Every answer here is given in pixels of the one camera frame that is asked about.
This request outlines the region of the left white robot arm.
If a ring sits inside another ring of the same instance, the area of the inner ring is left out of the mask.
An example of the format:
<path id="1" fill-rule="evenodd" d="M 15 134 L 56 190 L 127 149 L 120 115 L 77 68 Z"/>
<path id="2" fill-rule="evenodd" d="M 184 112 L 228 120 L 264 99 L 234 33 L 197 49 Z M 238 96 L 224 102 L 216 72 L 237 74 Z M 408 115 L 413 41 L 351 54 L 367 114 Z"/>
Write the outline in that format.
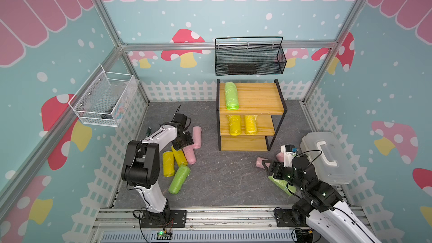
<path id="1" fill-rule="evenodd" d="M 167 198 L 158 184 L 160 173 L 160 150 L 171 143 L 175 150 L 193 144 L 189 128 L 190 119 L 175 113 L 173 119 L 161 125 L 158 131 L 140 141 L 130 141 L 127 145 L 121 169 L 121 179 L 127 187 L 139 193 L 143 199 L 143 219 L 155 225 L 165 225 L 170 221 L 170 208 Z"/>

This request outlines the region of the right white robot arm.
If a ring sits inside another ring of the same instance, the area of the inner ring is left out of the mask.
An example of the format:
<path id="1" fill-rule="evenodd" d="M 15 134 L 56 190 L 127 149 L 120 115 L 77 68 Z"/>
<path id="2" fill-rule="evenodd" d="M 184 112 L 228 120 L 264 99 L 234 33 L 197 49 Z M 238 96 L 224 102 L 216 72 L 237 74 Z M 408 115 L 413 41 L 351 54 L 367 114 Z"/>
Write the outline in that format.
<path id="1" fill-rule="evenodd" d="M 352 212 L 340 193 L 318 178 L 306 155 L 294 156 L 290 165 L 262 160 L 262 166 L 268 176 L 285 180 L 301 192 L 301 198 L 291 207 L 295 224 L 306 224 L 330 243 L 380 242 Z"/>

